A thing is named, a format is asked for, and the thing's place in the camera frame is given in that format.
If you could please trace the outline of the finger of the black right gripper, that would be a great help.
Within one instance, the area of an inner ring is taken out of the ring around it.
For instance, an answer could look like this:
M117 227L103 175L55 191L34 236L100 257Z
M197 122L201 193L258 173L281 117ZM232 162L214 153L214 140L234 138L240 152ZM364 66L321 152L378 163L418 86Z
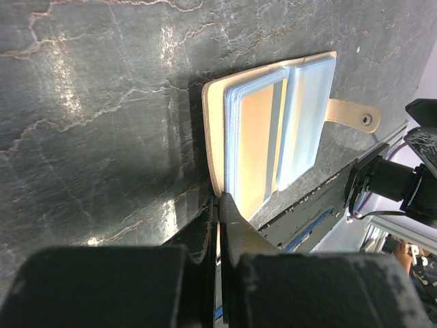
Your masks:
M406 105L406 113L418 126L404 140L427 167L436 167L436 99L418 98Z

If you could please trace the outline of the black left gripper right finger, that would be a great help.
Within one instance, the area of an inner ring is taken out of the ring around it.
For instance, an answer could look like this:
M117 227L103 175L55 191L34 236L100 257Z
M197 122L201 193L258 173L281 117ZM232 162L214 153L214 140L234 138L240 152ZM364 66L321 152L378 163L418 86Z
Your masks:
M289 254L219 201L223 319L229 327L429 327L390 255Z

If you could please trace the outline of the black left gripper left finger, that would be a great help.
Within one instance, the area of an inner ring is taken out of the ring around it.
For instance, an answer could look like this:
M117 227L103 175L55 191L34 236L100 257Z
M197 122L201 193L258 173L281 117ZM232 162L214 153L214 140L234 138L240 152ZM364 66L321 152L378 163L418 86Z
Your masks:
M217 211L159 246L51 247L18 270L2 327L213 327Z

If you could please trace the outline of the beige leather card holder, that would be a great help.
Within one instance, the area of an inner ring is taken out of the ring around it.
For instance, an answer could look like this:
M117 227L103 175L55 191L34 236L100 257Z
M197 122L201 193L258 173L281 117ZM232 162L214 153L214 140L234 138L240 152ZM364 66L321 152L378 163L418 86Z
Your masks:
M279 61L204 85L201 98L206 152L216 195L230 194L238 208L242 99L281 79L287 79L287 93L274 192L287 189L314 166L326 122L368 134L378 129L378 109L330 97L336 59L336 52L331 51Z

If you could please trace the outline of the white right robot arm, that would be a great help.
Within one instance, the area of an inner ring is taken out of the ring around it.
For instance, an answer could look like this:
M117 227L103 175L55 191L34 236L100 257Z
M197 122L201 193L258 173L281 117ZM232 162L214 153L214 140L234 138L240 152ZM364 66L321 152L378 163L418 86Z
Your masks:
M419 125L404 137L421 160L416 168L384 159L389 148L384 143L354 164L345 191L345 206L354 208L363 192L400 202L398 211L380 210L373 215L407 216L431 228L436 227L436 100L418 98L406 105L407 114Z

